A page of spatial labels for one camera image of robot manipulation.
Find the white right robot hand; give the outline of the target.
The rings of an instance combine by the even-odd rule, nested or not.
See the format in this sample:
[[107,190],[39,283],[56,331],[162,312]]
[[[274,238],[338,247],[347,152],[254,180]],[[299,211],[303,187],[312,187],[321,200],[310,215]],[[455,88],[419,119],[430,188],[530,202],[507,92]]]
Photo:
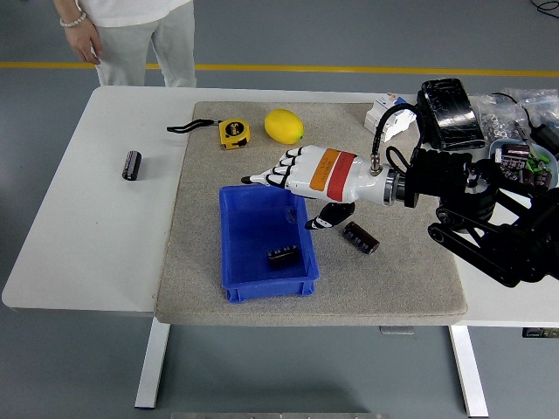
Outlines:
[[359,200],[385,206],[393,203],[389,183],[394,172],[382,165],[380,173],[373,175],[370,166],[353,153],[310,145],[286,151],[273,168],[245,176],[241,182],[274,186],[326,202],[321,213],[305,225],[308,230],[322,230],[352,215]]

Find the person's right hand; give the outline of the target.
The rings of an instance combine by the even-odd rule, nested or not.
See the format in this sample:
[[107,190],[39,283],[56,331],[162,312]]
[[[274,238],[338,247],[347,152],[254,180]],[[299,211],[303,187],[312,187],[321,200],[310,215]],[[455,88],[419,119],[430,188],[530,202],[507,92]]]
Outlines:
[[66,39],[79,60],[100,64],[103,46],[94,24],[86,17],[81,23],[65,28]]

